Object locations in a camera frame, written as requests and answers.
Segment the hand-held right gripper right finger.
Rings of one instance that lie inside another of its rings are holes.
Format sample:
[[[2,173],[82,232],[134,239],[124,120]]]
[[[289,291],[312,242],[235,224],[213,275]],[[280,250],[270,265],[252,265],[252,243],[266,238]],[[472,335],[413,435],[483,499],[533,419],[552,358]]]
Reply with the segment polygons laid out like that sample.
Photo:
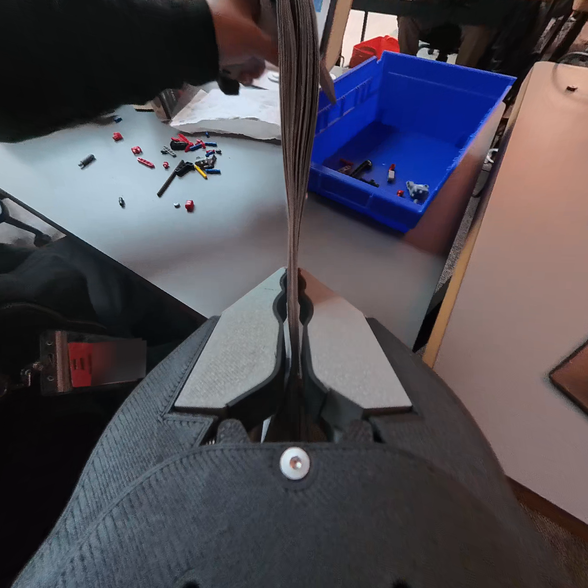
[[[407,412],[412,402],[365,315],[300,271],[301,359],[312,416]]]

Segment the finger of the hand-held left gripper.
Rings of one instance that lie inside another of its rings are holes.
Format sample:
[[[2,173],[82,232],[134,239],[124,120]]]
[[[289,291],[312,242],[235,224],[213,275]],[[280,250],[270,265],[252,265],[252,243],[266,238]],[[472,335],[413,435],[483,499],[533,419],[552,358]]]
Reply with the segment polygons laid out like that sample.
[[[331,70],[327,66],[326,58],[320,55],[320,87],[329,100],[334,105],[337,102],[336,92],[334,89],[334,79],[331,76]]]

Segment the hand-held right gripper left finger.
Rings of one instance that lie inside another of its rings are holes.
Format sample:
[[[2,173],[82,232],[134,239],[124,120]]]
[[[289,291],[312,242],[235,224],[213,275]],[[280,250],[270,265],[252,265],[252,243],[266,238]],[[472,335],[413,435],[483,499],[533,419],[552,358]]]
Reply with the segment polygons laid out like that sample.
[[[276,412],[287,363],[287,270],[225,309],[175,400],[175,411],[235,419],[250,430]]]

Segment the printed paper bag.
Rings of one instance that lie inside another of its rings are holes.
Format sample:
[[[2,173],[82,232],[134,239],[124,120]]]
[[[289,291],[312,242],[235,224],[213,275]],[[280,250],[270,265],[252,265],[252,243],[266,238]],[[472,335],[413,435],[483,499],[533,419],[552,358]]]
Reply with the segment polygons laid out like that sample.
[[[170,121],[180,132],[241,135],[261,141],[282,139],[279,91],[241,88],[238,95],[220,89],[199,90]]]

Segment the lego instruction booklet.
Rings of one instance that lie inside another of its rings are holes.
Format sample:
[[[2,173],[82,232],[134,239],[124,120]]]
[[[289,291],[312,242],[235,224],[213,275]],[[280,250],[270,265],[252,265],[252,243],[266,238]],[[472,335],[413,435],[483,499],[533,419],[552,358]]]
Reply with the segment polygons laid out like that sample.
[[[303,391],[300,309],[299,239],[309,180],[319,97],[319,40],[312,1],[277,1],[277,40],[283,172],[288,204],[287,306],[290,368],[284,419],[289,437],[307,437]]]

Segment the blue plastic bin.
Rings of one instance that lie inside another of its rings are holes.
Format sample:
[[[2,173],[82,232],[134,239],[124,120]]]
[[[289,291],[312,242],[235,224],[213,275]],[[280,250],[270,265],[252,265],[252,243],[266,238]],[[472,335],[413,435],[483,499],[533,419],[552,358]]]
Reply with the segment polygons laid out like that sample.
[[[308,191],[402,233],[414,229],[515,80],[395,52],[368,59],[334,81],[336,104],[319,93]],[[364,177],[380,187],[338,173],[340,159],[371,160]],[[409,198],[408,180],[429,185],[427,200]]]

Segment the person's left forearm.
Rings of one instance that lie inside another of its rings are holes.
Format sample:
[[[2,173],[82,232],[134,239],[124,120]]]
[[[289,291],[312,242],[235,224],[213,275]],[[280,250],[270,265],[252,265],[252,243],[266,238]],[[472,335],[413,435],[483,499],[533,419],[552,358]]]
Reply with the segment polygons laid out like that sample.
[[[1,142],[214,81],[206,1],[1,1]]]

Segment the assorted small lego pieces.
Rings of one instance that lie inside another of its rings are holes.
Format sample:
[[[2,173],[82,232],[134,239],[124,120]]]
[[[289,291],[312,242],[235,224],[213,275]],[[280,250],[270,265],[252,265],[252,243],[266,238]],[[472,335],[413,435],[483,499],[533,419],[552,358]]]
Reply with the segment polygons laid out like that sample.
[[[379,188],[380,184],[376,182],[373,178],[366,179],[364,174],[369,172],[372,167],[373,163],[371,160],[364,160],[359,165],[355,166],[351,161],[346,159],[340,159],[341,166],[337,170],[338,173],[342,173],[350,178],[357,179],[371,187]],[[391,164],[387,170],[386,175],[386,183],[393,184],[395,182],[396,177],[396,164]]]

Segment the long black lego axle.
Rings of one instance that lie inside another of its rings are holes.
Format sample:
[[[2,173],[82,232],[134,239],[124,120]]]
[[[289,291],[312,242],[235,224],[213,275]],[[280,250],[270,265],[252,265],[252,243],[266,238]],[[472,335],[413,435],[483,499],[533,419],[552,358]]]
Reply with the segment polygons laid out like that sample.
[[[174,181],[175,178],[184,177],[187,173],[194,171],[194,164],[189,161],[181,160],[179,164],[174,168],[171,175],[167,178],[165,183],[162,187],[158,190],[157,196],[161,198],[163,194],[168,190],[171,186],[171,183]]]

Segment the person's left hand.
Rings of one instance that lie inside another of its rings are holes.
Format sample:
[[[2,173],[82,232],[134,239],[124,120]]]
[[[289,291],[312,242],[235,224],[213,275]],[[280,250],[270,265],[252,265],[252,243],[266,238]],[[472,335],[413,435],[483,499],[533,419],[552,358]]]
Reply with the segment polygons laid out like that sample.
[[[207,1],[215,30],[219,70],[251,85],[278,64],[277,33],[263,21],[267,1]]]

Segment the instruction sheet on stand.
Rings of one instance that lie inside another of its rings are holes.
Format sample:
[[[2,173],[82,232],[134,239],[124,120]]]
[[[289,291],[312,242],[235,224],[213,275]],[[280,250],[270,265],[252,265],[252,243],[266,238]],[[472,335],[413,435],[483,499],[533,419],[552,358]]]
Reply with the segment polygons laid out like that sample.
[[[320,55],[326,58],[332,71],[340,57],[352,2],[267,2],[269,11],[263,21],[270,26],[270,32],[277,33],[280,51],[277,80],[281,95],[299,89],[306,92],[306,84],[310,84],[311,93],[314,89],[322,91]]]

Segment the red plastic bin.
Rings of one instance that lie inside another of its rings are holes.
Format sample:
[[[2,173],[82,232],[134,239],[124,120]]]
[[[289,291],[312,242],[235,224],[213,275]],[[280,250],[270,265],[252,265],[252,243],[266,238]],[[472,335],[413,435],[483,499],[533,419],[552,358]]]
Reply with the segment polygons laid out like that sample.
[[[384,35],[359,42],[353,46],[348,67],[354,68],[372,57],[380,59],[385,51],[400,53],[399,42],[395,37]]]

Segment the black mesh office chair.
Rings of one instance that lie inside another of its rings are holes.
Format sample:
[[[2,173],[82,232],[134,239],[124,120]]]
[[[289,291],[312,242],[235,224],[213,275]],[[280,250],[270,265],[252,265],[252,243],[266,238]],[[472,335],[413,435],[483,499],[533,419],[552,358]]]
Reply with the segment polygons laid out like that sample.
[[[65,234],[1,192],[1,243],[25,248],[42,247]]]

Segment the grey metal bracket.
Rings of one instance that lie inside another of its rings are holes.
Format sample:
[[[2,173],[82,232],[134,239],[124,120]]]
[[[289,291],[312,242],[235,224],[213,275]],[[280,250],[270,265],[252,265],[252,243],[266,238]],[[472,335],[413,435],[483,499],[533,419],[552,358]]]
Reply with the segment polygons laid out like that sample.
[[[40,393],[61,396],[73,390],[68,331],[48,330],[40,335]]]

